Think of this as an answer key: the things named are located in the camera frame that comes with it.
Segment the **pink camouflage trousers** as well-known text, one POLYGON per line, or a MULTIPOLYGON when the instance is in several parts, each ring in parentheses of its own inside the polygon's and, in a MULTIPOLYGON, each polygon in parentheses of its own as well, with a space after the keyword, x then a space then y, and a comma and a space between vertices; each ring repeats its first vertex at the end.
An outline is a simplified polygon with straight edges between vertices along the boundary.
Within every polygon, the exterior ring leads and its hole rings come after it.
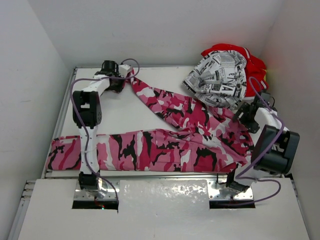
POLYGON ((228 173, 251 158, 253 140, 227 108, 207 107, 199 100, 149 86, 138 78, 136 96, 167 129, 98 134, 96 153, 103 171, 228 173))

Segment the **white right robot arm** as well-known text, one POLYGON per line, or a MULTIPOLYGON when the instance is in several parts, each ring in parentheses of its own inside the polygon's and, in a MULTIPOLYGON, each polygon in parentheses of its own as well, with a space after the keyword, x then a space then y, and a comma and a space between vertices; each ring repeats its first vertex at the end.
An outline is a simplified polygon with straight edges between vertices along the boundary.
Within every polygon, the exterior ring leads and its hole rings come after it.
POLYGON ((237 166, 227 175, 225 188, 244 193, 254 182, 267 176, 287 175, 300 141, 300 135, 288 130, 270 106, 271 95, 259 92, 251 103, 243 103, 236 111, 233 122, 239 121, 249 133, 257 134, 248 163, 237 166))

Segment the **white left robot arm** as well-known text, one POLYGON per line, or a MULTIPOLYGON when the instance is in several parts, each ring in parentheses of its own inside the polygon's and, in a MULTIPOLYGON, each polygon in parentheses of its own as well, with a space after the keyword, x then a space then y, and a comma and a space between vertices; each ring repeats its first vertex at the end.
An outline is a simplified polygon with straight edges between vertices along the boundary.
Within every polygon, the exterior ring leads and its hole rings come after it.
POLYGON ((119 90, 126 78, 132 72, 132 67, 117 64, 115 61, 105 60, 101 69, 93 78, 80 78, 75 83, 89 81, 88 86, 81 90, 73 90, 70 86, 70 100, 72 117, 79 129, 80 136, 80 173, 78 182, 84 190, 96 198, 103 198, 108 192, 103 186, 106 182, 100 176, 98 161, 98 126, 102 122, 102 108, 100 98, 106 90, 119 90))

